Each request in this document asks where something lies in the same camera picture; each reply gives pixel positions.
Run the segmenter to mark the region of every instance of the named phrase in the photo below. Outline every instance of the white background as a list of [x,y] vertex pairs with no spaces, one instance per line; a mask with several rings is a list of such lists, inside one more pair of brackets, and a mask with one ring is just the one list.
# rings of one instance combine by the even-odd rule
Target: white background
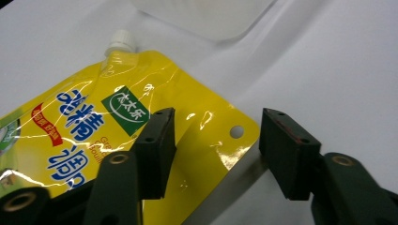
[[[128,0],[14,0],[0,10],[0,116],[103,60],[113,32],[157,50],[259,125],[288,113],[398,192],[398,1],[278,0],[244,35],[211,41]],[[256,146],[188,224],[314,224],[283,197]]]

